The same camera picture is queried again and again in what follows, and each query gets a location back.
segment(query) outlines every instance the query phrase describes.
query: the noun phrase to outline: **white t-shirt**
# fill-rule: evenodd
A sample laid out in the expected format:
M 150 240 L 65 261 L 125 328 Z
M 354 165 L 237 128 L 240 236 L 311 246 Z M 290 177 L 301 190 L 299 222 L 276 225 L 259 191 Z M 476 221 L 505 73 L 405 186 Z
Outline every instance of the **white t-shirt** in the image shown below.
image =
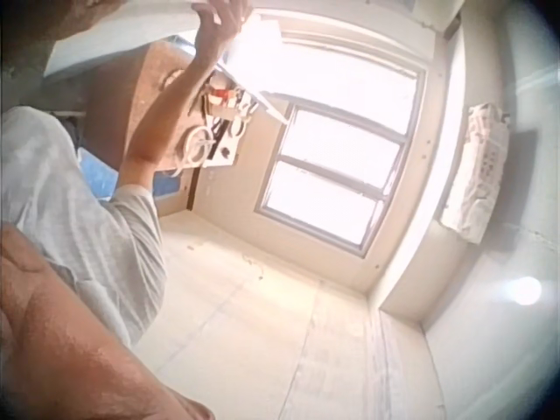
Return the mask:
M 154 200 L 139 185 L 99 201 L 59 121 L 33 108 L 2 115 L 2 220 L 38 247 L 126 346 L 161 307 L 165 265 Z

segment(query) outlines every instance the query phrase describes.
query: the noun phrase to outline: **blue object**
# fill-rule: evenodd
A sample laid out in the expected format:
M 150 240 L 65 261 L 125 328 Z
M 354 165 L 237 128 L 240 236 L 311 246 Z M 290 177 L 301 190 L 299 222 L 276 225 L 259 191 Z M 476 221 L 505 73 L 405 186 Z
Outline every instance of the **blue object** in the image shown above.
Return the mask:
M 80 154 L 80 168 L 94 196 L 98 199 L 112 196 L 116 187 L 116 179 L 118 178 L 117 171 L 104 164 L 85 149 L 80 149 Z M 180 178 L 170 178 L 160 171 L 154 177 L 153 194 L 154 197 L 174 194 L 179 191 L 180 187 Z

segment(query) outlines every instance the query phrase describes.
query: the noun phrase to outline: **bright window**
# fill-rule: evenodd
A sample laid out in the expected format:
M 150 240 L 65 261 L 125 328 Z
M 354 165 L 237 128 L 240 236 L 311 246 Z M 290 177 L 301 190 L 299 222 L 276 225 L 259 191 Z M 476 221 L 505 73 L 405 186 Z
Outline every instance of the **bright window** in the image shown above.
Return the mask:
M 268 90 L 290 99 L 290 125 L 259 211 L 364 255 L 404 162 L 421 74 L 308 45 L 285 44 L 283 58 Z

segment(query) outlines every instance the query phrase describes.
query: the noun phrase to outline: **window pane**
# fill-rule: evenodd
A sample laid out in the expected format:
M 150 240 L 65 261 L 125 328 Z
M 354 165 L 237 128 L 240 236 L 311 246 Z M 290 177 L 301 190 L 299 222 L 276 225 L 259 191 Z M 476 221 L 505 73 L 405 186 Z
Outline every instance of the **window pane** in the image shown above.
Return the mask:
M 281 154 L 383 188 L 399 149 L 397 144 L 364 129 L 298 111 Z
M 405 134 L 417 79 L 366 59 L 303 45 L 284 44 L 271 92 L 344 109 Z
M 362 243 L 376 202 L 309 172 L 278 162 L 266 207 L 338 236 Z

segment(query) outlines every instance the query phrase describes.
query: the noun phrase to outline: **window frame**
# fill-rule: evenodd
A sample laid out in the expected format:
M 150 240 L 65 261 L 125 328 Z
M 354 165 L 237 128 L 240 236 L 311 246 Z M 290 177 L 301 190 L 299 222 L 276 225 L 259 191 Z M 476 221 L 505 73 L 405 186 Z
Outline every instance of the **window frame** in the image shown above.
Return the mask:
M 324 103 L 319 103 L 315 101 L 310 101 L 304 98 L 296 97 L 288 94 L 275 94 L 268 93 L 267 95 L 272 96 L 280 100 L 287 101 L 290 105 L 286 111 L 286 119 L 289 121 L 288 124 L 284 125 L 277 136 L 274 149 L 272 151 L 271 159 L 267 170 L 265 172 L 265 177 L 262 182 L 261 191 L 255 206 L 255 212 L 264 217 L 272 219 L 273 221 L 282 223 L 283 225 L 297 230 L 299 233 L 309 235 L 315 239 L 318 239 L 326 244 L 332 245 L 339 249 L 343 249 L 346 252 L 354 254 L 360 258 L 365 258 L 369 249 L 371 248 L 374 239 L 379 232 L 383 220 L 385 219 L 387 212 L 390 209 L 393 198 L 395 197 L 396 190 L 400 183 L 401 177 L 403 175 L 404 164 L 409 155 L 410 146 L 412 144 L 417 125 L 420 118 L 420 111 L 422 106 L 422 101 L 425 93 L 426 84 L 426 71 L 422 66 L 416 65 L 407 61 L 404 58 L 395 57 L 394 55 L 388 55 L 384 52 L 369 52 L 364 53 L 351 48 L 340 47 L 338 45 L 329 45 L 320 43 L 316 40 L 304 39 L 304 38 L 285 38 L 284 43 L 292 43 L 297 45 L 304 45 L 309 47 L 320 48 L 323 50 L 330 50 L 334 53 L 342 53 L 346 55 L 353 56 L 362 60 L 369 60 L 374 62 L 376 65 L 381 65 L 390 68 L 391 70 L 396 70 L 396 68 L 401 68 L 404 72 L 408 74 L 414 74 L 416 76 L 417 85 L 416 93 L 413 100 L 413 106 L 409 119 L 409 126 L 405 134 L 400 134 L 395 130 L 392 130 L 384 125 L 369 120 L 364 116 L 353 114 L 349 111 L 340 108 L 334 108 Z M 378 188 L 373 185 L 368 185 L 366 183 L 360 182 L 356 179 L 338 174 L 334 171 L 322 168 L 319 165 L 312 164 L 310 162 L 305 162 L 295 157 L 287 157 L 281 154 L 284 142 L 289 135 L 290 127 L 295 120 L 295 117 L 299 111 L 308 111 L 314 114 L 331 118 L 333 120 L 340 121 L 352 125 L 356 128 L 369 131 L 370 133 L 384 138 L 400 147 L 400 150 L 395 158 L 391 172 L 388 175 L 388 181 L 383 188 Z M 364 233 L 362 242 L 360 244 L 355 244 L 335 234 L 331 234 L 323 229 L 314 227 L 309 223 L 301 221 L 296 218 L 292 218 L 289 215 L 277 211 L 276 209 L 267 206 L 268 198 L 270 196 L 270 186 L 274 176 L 274 170 L 276 169 L 278 162 L 285 162 L 288 165 L 295 166 L 304 171 L 325 179 L 329 182 L 333 182 L 336 185 L 344 186 L 349 190 L 353 190 L 356 193 L 365 195 L 372 200 L 377 200 L 383 203 L 383 209 L 379 214 L 376 222 L 373 222 L 373 218 L 376 216 L 374 212 L 371 216 L 369 226 L 367 231 Z M 390 186 L 390 191 L 385 194 L 387 187 Z

